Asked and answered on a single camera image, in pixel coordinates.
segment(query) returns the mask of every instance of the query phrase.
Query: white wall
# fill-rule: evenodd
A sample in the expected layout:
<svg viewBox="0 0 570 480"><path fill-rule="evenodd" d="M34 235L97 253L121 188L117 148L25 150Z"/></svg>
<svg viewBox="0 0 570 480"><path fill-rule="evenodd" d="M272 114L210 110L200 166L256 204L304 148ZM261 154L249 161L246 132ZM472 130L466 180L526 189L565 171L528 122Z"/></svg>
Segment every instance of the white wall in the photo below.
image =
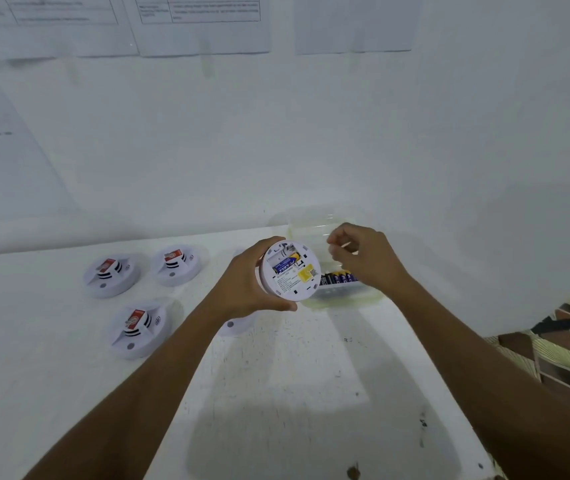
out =
<svg viewBox="0 0 570 480"><path fill-rule="evenodd" d="M84 209L0 222L0 252L351 200L476 330L542 318L570 292L570 0L426 0L389 54L295 56L291 13L271 54L0 64Z"/></svg>

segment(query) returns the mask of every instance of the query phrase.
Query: red label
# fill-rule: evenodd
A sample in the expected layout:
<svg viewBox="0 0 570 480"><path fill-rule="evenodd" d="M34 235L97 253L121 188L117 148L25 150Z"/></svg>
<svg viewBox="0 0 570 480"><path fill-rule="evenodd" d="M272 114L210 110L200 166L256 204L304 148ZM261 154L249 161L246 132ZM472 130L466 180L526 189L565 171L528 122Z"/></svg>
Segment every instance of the red label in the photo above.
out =
<svg viewBox="0 0 570 480"><path fill-rule="evenodd" d="M99 273L104 273L105 271L107 271L111 265L113 265L116 262L115 259L105 259L105 261L103 261L103 264L98 266L96 268L96 271L98 271Z"/></svg>
<svg viewBox="0 0 570 480"><path fill-rule="evenodd" d="M125 322L125 328L129 328L129 330L134 330L140 319L145 315L144 310L134 310L134 312L129 315L129 318Z"/></svg>
<svg viewBox="0 0 570 480"><path fill-rule="evenodd" d="M165 261L171 261L172 259L176 259L177 257L182 256L183 253L181 252L181 250L177 249L175 251L172 251L171 253L167 253L165 255Z"/></svg>

